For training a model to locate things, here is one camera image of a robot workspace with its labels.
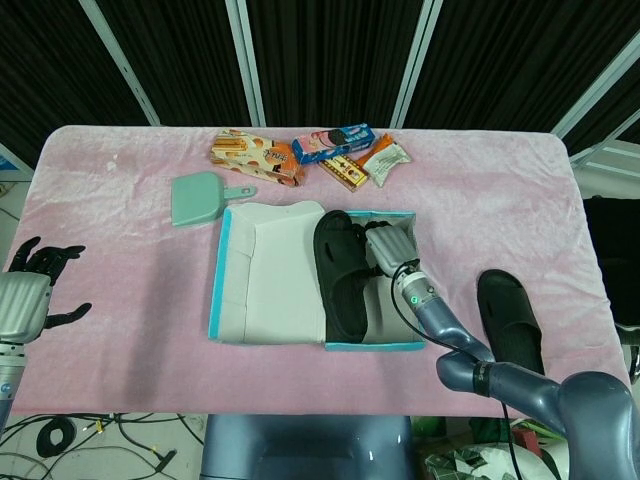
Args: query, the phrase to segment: slipper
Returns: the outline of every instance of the slipper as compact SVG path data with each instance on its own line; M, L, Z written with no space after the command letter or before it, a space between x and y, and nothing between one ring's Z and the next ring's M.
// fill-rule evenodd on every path
M365 256L366 237L341 210L325 214L313 235L320 294L326 314L326 341L361 343L367 333L363 290L374 269Z
M478 306L496 361L544 375L542 334L518 279L502 270L483 272L478 279Z

